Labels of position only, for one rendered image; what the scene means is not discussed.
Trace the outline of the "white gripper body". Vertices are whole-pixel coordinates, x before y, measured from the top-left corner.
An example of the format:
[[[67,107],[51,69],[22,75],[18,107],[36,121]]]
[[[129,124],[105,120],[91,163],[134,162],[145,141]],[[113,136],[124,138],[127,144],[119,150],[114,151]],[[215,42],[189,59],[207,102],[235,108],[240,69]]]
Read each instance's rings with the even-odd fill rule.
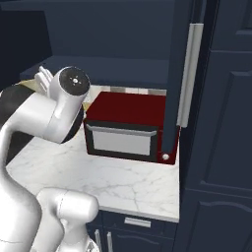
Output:
[[[35,82],[38,85],[38,90],[42,95],[49,98],[53,98],[51,81],[53,80],[53,75],[48,69],[40,66],[38,72],[34,75]]]

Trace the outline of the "red toaster oven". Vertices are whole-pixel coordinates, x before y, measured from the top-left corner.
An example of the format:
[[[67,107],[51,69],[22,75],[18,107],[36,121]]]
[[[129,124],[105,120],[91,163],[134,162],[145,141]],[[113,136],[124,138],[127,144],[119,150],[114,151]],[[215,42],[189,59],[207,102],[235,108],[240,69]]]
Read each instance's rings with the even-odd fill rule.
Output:
[[[175,164],[179,132],[168,160],[161,151],[165,96],[152,94],[124,94],[100,92],[87,111],[84,119],[157,126],[156,163]]]

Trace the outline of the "black glass toaster oven door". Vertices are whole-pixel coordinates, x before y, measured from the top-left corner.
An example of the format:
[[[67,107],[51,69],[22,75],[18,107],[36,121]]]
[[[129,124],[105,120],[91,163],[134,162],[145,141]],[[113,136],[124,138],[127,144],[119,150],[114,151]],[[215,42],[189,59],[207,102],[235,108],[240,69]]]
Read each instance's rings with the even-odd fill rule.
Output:
[[[139,131],[157,131],[151,137],[91,131],[91,126]],[[90,155],[156,162],[158,159],[158,127],[86,119],[84,121],[87,152]]]

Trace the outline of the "dark blue open cupboard door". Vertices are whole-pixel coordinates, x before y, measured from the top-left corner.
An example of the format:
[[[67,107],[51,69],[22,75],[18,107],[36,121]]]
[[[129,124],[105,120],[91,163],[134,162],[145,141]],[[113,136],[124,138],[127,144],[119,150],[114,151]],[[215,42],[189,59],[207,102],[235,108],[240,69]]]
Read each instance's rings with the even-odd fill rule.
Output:
[[[194,0],[175,0],[161,151],[170,154],[177,134],[177,113]]]

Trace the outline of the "dark blue base cupboard door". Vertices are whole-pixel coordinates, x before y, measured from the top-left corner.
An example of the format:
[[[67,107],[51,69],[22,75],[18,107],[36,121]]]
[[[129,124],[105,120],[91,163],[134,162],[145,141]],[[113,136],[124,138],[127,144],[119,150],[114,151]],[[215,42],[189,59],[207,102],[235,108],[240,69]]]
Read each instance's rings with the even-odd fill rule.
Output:
[[[92,225],[92,224],[87,224],[87,231],[91,239],[95,242],[95,230],[99,229],[99,235],[100,235],[100,242],[101,242],[101,249],[103,252],[103,235],[102,235],[102,228],[98,225]]]
[[[172,252],[171,238],[144,234],[137,231],[105,227],[106,240],[110,241],[113,252]]]

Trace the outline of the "dark blue tall cupboard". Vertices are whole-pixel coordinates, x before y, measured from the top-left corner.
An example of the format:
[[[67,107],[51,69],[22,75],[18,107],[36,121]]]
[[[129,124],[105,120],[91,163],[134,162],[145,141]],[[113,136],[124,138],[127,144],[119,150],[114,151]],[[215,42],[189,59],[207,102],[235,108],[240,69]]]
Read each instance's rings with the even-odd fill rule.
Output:
[[[211,0],[180,133],[173,252],[252,252],[252,0]]]

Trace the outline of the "dark blue drawer front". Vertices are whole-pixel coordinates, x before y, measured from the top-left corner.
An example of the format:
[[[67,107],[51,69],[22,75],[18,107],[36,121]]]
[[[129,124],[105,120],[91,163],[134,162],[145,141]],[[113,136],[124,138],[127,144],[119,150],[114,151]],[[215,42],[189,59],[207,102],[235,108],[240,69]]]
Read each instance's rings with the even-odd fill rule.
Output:
[[[103,211],[102,212],[102,222],[105,227],[112,227],[122,230],[129,230],[154,236],[162,236],[166,238],[173,239],[175,236],[175,231],[177,229],[177,223],[176,222],[169,222],[164,220],[154,220],[154,219],[148,219],[143,217],[135,217],[131,215],[126,214],[119,214],[114,212],[108,212]],[[125,224],[124,219],[128,218],[135,218],[140,220],[146,220],[151,221],[152,226],[151,228],[131,225],[131,224]]]

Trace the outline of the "dark blue wall cupboard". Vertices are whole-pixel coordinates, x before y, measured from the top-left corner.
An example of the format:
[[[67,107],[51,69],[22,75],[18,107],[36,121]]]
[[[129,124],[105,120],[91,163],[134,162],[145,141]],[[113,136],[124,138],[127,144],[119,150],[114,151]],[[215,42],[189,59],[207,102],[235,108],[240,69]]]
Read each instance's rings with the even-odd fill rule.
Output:
[[[10,14],[45,16],[51,52],[40,65],[55,73],[83,69],[98,86],[165,89],[174,0],[19,0],[0,3]]]

